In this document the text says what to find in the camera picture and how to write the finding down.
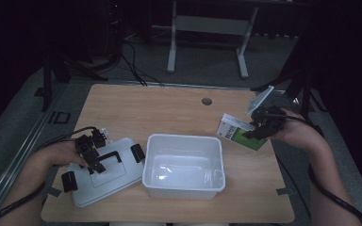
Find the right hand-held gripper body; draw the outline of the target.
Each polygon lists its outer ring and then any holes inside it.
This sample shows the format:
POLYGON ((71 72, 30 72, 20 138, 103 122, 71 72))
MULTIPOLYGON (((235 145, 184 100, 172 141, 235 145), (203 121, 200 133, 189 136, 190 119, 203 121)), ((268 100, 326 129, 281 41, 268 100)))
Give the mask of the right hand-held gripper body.
POLYGON ((264 136, 273 136, 284 128, 287 114, 278 106, 264 106, 263 102, 273 91, 273 86, 268 86, 257 94, 249 103, 245 114, 251 117, 251 121, 262 122, 263 125, 256 130, 264 136))

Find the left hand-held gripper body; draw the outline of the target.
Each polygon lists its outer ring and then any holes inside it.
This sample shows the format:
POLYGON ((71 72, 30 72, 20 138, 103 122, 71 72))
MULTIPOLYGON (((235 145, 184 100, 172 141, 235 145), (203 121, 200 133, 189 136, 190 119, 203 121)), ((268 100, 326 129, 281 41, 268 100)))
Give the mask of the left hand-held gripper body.
POLYGON ((106 145, 106 136, 96 127, 90 127, 91 135, 82 135, 75 140, 76 152, 87 162, 88 165, 99 165, 98 148, 106 145))

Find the white lid with black handle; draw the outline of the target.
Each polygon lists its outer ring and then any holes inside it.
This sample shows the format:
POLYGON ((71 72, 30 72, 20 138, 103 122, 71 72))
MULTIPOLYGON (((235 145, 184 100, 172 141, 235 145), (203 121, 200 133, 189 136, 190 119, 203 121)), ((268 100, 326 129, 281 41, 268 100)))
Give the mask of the white lid with black handle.
POLYGON ((110 141, 105 147, 98 148, 97 152, 103 157, 101 163, 106 168, 104 172, 94 171, 90 175, 86 168, 71 164, 61 175, 63 190, 72 194, 77 207, 99 202, 142 178, 144 153, 133 139, 126 137, 110 141))

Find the green and white carton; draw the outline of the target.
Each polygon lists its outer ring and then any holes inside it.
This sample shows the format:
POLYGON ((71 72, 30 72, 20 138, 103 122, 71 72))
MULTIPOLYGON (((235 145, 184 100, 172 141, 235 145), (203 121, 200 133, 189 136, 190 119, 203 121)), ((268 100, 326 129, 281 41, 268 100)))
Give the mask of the green and white carton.
POLYGON ((266 139, 247 138, 246 132, 253 132, 255 127, 248 122, 241 121, 229 114, 224 113, 219 122, 216 134, 239 145, 258 151, 266 142, 266 139))

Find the white plastic storage box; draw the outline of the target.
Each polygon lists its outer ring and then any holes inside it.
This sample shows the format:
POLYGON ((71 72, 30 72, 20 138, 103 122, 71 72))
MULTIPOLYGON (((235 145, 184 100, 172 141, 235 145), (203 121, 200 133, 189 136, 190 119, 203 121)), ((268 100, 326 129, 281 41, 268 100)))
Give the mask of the white plastic storage box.
POLYGON ((226 187, 221 141, 216 137, 150 135, 142 183, 150 197, 212 200, 226 187))

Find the person's left hand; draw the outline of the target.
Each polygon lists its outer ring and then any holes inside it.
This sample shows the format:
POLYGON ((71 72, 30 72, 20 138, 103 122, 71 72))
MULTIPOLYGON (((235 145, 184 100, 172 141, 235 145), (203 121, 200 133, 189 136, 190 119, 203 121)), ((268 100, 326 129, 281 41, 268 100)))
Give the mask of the person's left hand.
POLYGON ((70 163, 87 167, 88 163, 75 149, 74 141, 62 141, 49 145, 34 154, 37 162, 43 166, 66 166, 70 163))

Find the person's right hand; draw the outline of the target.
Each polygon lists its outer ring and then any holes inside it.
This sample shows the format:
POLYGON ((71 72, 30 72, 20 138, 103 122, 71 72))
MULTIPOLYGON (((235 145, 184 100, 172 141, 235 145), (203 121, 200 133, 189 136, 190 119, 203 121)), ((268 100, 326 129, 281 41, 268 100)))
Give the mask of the person's right hand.
POLYGON ((303 117, 292 111, 283 108, 288 115, 284 128, 271 136, 272 139, 278 139, 297 148, 313 150, 318 148, 324 139, 311 126, 302 122, 303 117))

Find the grey tape piece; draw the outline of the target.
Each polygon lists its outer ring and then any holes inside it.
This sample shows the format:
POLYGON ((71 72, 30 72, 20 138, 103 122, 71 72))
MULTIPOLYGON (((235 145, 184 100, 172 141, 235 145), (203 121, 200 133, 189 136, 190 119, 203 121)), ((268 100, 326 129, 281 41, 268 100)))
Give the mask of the grey tape piece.
POLYGON ((293 188, 288 188, 288 187, 277 188, 277 189, 276 189, 276 192, 277 192, 277 195, 278 195, 278 196, 281 196, 281 195, 291 196, 291 195, 294 195, 294 194, 295 194, 294 189, 293 189, 293 188))
POLYGON ((58 197, 61 195, 61 193, 62 193, 61 190, 59 190, 59 189, 57 189, 57 188, 54 188, 54 187, 49 187, 49 188, 47 189, 47 194, 48 194, 48 195, 51 195, 51 196, 53 196, 53 197, 56 197, 56 198, 58 198, 58 197))

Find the black tripod stand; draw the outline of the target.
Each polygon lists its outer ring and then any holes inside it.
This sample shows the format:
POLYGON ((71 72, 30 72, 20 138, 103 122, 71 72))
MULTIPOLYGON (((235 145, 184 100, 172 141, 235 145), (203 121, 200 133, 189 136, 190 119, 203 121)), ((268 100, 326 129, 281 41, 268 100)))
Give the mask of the black tripod stand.
POLYGON ((43 99, 42 112, 45 112, 53 102, 52 75, 55 76, 59 83, 68 83, 71 79, 70 69, 74 69, 94 80, 107 81, 107 78, 98 75, 92 69, 88 69, 63 54, 47 54, 44 56, 42 64, 42 87, 38 88, 35 93, 36 96, 43 99))
POLYGON ((287 62, 279 75, 270 82, 251 88, 256 93, 264 91, 268 86, 277 86, 288 82, 285 90, 274 90, 264 101, 265 106, 277 105, 294 110, 308 118, 312 88, 315 80, 316 68, 314 64, 305 60, 302 63, 287 62))

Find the black equipment tower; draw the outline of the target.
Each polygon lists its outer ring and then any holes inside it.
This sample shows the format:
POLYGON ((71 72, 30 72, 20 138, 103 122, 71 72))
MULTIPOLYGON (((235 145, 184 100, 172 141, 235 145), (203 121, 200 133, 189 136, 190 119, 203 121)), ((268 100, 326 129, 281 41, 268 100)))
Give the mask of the black equipment tower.
POLYGON ((121 54, 123 28, 123 0, 105 0, 107 16, 106 54, 117 60, 121 54))

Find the white metal stand frame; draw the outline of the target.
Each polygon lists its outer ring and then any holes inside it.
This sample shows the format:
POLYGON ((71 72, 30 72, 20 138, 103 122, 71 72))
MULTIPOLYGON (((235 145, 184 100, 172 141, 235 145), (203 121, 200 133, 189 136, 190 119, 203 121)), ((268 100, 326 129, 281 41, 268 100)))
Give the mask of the white metal stand frame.
POLYGON ((243 37, 242 45, 236 49, 236 56, 238 60, 240 76, 242 79, 246 79, 249 74, 244 54, 254 28, 257 13, 258 7, 253 7, 248 20, 182 15, 177 13, 177 0, 173 0, 171 45, 168 56, 167 72, 173 73, 175 71, 177 31, 236 35, 243 37))

